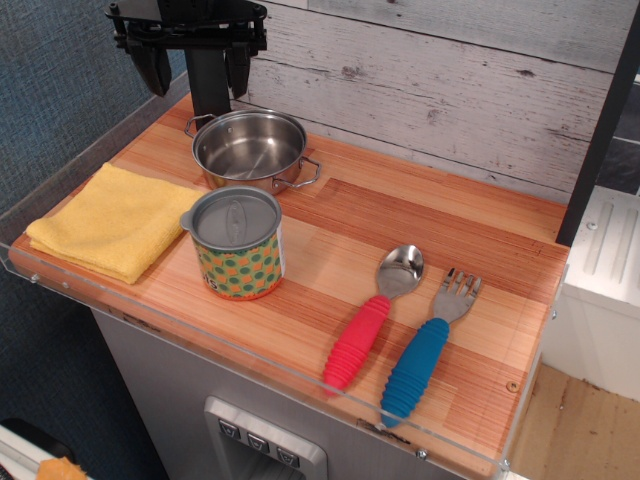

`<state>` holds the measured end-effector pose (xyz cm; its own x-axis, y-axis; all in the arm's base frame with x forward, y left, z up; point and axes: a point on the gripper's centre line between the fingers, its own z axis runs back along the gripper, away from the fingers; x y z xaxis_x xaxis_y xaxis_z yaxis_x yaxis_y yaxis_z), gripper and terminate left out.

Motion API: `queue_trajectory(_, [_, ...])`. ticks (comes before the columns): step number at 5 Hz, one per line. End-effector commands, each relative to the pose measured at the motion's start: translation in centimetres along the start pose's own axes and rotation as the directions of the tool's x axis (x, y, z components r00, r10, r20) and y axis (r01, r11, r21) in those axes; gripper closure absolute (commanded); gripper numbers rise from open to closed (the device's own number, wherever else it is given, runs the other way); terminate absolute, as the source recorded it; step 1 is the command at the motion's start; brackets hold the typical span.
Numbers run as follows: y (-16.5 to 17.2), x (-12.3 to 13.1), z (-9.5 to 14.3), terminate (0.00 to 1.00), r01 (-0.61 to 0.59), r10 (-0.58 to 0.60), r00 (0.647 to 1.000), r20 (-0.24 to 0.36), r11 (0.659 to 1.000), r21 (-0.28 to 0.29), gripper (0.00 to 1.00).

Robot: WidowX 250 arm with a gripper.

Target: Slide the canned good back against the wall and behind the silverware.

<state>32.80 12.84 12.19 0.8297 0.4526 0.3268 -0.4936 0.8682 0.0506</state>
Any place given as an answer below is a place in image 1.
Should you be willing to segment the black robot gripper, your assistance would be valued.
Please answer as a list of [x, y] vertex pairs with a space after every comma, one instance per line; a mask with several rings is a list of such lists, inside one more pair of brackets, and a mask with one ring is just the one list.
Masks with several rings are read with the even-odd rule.
[[[114, 23], [117, 46], [130, 53], [148, 89], [159, 97], [172, 80], [166, 50], [226, 49], [227, 83], [238, 99], [248, 88], [249, 54], [267, 49], [267, 9], [252, 1], [112, 1], [105, 14]], [[249, 54], [236, 46], [247, 47]]]

